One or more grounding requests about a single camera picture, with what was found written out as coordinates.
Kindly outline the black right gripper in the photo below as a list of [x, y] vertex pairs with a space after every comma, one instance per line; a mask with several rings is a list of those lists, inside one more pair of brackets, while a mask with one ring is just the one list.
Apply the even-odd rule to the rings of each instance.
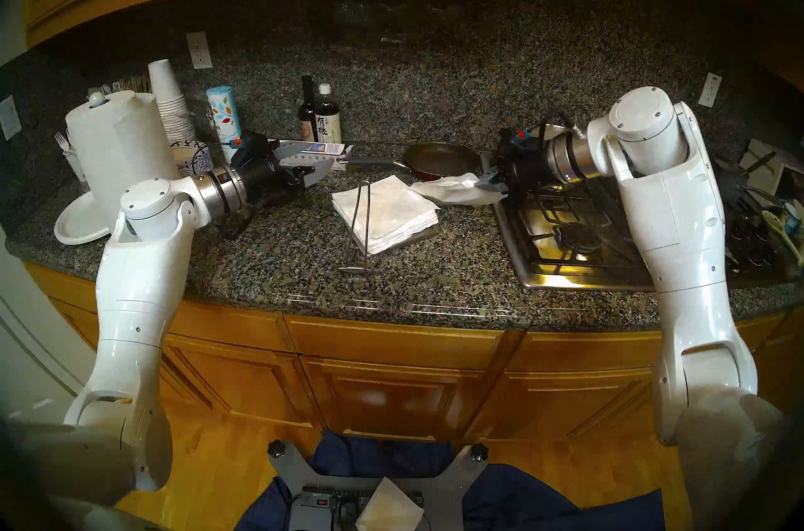
[[485, 172], [478, 188], [521, 201], [529, 193], [553, 185], [546, 150], [539, 144], [498, 144], [498, 172]]

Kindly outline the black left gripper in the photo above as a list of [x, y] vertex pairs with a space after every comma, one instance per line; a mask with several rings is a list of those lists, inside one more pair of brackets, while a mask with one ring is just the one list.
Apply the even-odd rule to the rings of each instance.
[[[306, 152], [308, 145], [279, 145], [272, 150], [276, 160]], [[334, 159], [293, 167], [269, 162], [247, 162], [242, 167], [245, 205], [260, 209], [266, 205], [282, 205], [321, 181], [330, 171]]]

